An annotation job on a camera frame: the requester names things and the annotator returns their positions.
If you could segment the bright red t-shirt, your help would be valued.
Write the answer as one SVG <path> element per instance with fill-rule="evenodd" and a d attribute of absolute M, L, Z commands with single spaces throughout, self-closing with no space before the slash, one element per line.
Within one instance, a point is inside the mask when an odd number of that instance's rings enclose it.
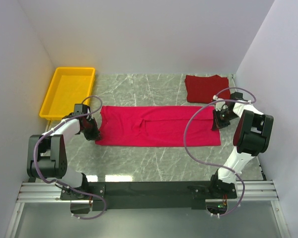
<path fill-rule="evenodd" d="M 101 109 L 101 146 L 182 147 L 220 146 L 213 130 L 213 108 L 197 116 L 199 106 L 104 106 Z"/>

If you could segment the yellow plastic tray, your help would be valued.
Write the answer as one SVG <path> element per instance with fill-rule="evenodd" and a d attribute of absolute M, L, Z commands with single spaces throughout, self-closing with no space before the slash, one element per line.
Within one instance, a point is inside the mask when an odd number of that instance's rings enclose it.
<path fill-rule="evenodd" d="M 43 101 L 39 116 L 46 120 L 61 120 L 74 105 L 89 104 L 96 70 L 93 67 L 56 68 Z"/>

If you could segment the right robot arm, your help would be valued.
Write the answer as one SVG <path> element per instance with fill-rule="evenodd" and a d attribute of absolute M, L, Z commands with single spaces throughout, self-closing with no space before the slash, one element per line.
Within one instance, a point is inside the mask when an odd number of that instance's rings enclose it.
<path fill-rule="evenodd" d="M 240 174 L 246 164 L 264 153 L 270 142 L 274 118 L 257 110 L 252 104 L 243 104 L 243 94 L 234 92 L 230 102 L 216 103 L 213 110 L 212 130 L 230 125 L 238 118 L 233 136 L 233 150 L 224 164 L 211 177 L 208 192 L 214 198 L 236 198 L 236 174 Z"/>

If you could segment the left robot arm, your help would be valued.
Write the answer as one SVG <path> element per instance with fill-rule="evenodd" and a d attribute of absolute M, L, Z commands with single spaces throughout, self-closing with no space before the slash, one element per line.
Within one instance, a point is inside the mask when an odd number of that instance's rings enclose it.
<path fill-rule="evenodd" d="M 66 154 L 66 143 L 81 133 L 87 141 L 101 139 L 90 106 L 83 103 L 75 104 L 74 111 L 65 116 L 55 129 L 29 138 L 28 176 L 61 185 L 65 193 L 77 199 L 87 198 L 89 186 L 86 175 L 68 167 Z"/>

